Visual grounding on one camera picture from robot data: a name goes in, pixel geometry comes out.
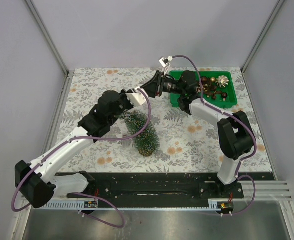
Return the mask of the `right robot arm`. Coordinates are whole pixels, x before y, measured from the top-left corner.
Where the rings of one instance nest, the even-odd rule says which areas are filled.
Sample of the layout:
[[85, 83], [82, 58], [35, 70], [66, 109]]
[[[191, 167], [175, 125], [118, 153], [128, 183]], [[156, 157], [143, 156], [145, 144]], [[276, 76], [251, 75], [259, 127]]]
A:
[[138, 87], [147, 97], [160, 97], [162, 93], [178, 94], [179, 109], [188, 115], [204, 120], [218, 131], [220, 150], [224, 159], [214, 185], [214, 192], [220, 198], [232, 192], [231, 183], [238, 179], [241, 161], [245, 154], [256, 147], [256, 140], [247, 116], [239, 111], [232, 113], [214, 106], [204, 99], [204, 89], [198, 72], [183, 71], [178, 80], [156, 71], [145, 84]]

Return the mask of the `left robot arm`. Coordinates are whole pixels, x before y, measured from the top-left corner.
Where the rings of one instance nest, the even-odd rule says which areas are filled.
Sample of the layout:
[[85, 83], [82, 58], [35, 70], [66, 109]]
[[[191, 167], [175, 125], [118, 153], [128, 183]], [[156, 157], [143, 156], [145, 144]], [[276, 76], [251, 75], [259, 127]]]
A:
[[143, 104], [149, 104], [148, 95], [142, 88], [129, 91], [106, 91], [97, 104], [85, 115], [65, 139], [48, 152], [29, 163], [20, 161], [15, 165], [16, 190], [11, 200], [14, 212], [18, 194], [35, 209], [45, 206], [52, 198], [94, 195], [95, 181], [88, 173], [80, 171], [72, 175], [56, 176], [56, 173], [83, 149], [97, 141], [106, 141], [105, 135], [117, 120], [117, 115]]

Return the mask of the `small green christmas tree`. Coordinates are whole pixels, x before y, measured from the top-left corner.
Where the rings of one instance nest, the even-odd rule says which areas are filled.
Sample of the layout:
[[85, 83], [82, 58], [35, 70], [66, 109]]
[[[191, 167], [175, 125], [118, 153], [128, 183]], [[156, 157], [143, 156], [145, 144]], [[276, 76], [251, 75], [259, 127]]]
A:
[[[118, 117], [124, 122], [130, 135], [138, 133], [147, 122], [147, 115], [139, 110], [126, 111]], [[150, 157], [159, 146], [159, 137], [151, 122], [145, 130], [133, 138], [133, 145], [143, 157]]]

